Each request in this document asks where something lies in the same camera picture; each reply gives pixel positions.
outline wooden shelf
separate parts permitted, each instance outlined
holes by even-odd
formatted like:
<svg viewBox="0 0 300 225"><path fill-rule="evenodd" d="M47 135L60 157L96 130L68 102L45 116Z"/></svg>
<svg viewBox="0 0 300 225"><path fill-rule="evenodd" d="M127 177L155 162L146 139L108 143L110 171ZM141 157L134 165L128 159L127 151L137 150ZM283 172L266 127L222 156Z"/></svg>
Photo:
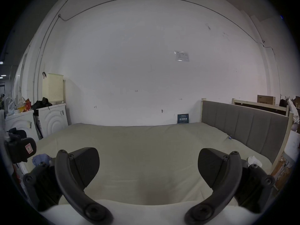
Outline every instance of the wooden shelf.
<svg viewBox="0 0 300 225"><path fill-rule="evenodd" d="M267 110L271 112L276 112L282 115L288 116L289 114L289 108L288 107L280 107L278 105L271 105L271 104L265 104L265 103L255 103L255 102L250 102L250 101L243 101L243 100L236 100L232 99L232 104L236 105L242 105L244 106L245 104L247 105L246 107L254 107L262 110Z"/></svg>

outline bed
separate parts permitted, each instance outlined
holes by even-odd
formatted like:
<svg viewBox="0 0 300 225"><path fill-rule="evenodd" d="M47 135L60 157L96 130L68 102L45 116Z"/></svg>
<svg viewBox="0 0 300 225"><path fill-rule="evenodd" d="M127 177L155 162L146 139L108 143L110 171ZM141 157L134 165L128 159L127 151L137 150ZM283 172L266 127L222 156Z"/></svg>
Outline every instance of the bed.
<svg viewBox="0 0 300 225"><path fill-rule="evenodd" d="M137 205L203 201L212 193L199 174L202 148L242 159L255 156L270 174L286 144L293 115L206 101L201 102L198 123L162 126L110 127L73 124L37 142L37 153L55 157L95 147L99 152L97 175L85 189L94 200ZM34 167L31 159L25 164ZM60 204L66 204L62 198Z"/></svg>

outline blue cloth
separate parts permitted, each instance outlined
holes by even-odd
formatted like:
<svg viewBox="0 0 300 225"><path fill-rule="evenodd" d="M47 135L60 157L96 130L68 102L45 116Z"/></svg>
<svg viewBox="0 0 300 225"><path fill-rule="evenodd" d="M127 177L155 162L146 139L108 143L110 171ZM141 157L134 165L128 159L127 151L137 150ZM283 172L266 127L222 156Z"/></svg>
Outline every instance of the blue cloth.
<svg viewBox="0 0 300 225"><path fill-rule="evenodd" d="M49 165L49 161L51 160L52 158L49 157L46 153L43 153L43 154L39 154L39 155L36 155L32 158L32 163L37 166L40 164L40 162L45 162L46 164Z"/></svg>

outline wall cable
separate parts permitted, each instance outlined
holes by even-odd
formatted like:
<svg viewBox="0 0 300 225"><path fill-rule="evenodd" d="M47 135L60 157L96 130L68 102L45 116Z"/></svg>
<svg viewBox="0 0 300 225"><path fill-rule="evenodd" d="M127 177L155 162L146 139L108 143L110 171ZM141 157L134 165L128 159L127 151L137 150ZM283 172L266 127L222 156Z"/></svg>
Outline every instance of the wall cable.
<svg viewBox="0 0 300 225"><path fill-rule="evenodd" d="M43 40L42 40L42 42L41 42L41 44L40 44L40 48L42 47L42 44L43 44L43 42L44 42L44 39L45 39L45 37L46 37L46 34L47 34L47 32L48 32L48 30L49 30L49 28L50 28L50 26L51 26L51 24L53 23L53 21L54 21L54 19L55 19L55 17L57 16L57 14L59 13L59 11L62 9L62 7L68 2L69 0L66 0L65 2L64 2L64 4L61 6L61 8L58 10L58 12L55 14L55 16L53 17L53 19L52 19L52 21L51 21L51 23L50 23L50 25L49 25L49 27L47 28L47 31L45 32L45 35L44 35L44 37L43 37ZM33 87L32 87L32 96L33 96L33 102L34 102L34 100L35 100L35 72L36 72L36 68L37 68L37 64L38 64L38 56L39 56L39 54L40 54L40 48L39 48L39 51L38 51L38 53L37 53L37 59L36 59L36 62L35 62L35 70L34 70L34 77L33 77Z"/></svg>
<svg viewBox="0 0 300 225"><path fill-rule="evenodd" d="M79 14L81 14L81 13L83 13L83 12L89 10L89 9L92 9L92 8L94 8L94 7L103 5L103 4L105 4L105 3L114 2L114 1L118 1L118 0L109 0L109 1L106 1L106 2L102 2L102 3L96 4L96 5L92 6L92 7L89 7L89 8L87 8L87 9L85 9L85 10L83 10L83 11L81 11L81 12L75 14L75 15L73 15L72 17L70 17L70 18L68 18L68 19L63 19L63 18L61 17L60 14L58 15L58 17L59 17L60 19L62 19L63 21L68 21L68 20L70 20L70 19L76 17L77 15L79 15ZM219 13L219 12L217 12L217 11L211 9L211 8L208 8L208 7L206 7L206 6L203 6L203 5L201 5L201 4L198 4L198 3L196 3L196 2L190 2L190 1L187 1L187 0L179 0L179 1L184 1L184 2L188 2L188 3L192 3L192 4L198 5L198 6L200 6L200 7L206 8L206 9L212 11L212 12L215 12L215 13L219 14L220 16L226 18L227 20L231 21L233 24L235 24L236 26L238 26L243 32L245 32L245 33L246 33L246 34L247 34L254 42L256 42L257 44L261 44L264 48L271 48L272 51L273 51L275 63L276 63L276 66L277 66L276 57L275 57L275 52L274 52L273 48L272 48L271 46L265 46L265 45L264 45L263 43L261 43L261 42L257 42L257 41L256 41L249 33L247 33L243 28L241 28L241 27L240 27L238 24L236 24L234 21L230 20L229 18L227 18L227 17L224 16L223 14L221 14L221 13ZM281 96L280 80L279 80L279 93L280 93L280 96Z"/></svg>

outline cardboard box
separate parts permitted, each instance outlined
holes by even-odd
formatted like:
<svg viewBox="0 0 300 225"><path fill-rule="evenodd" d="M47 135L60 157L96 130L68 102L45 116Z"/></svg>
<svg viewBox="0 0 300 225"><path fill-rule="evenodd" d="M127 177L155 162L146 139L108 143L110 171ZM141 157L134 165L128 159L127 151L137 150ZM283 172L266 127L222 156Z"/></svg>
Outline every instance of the cardboard box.
<svg viewBox="0 0 300 225"><path fill-rule="evenodd" d="M257 102L258 103L265 103L265 104L275 105L275 97L257 95Z"/></svg>
<svg viewBox="0 0 300 225"><path fill-rule="evenodd" d="M295 98L295 106L300 108L300 97L297 97Z"/></svg>

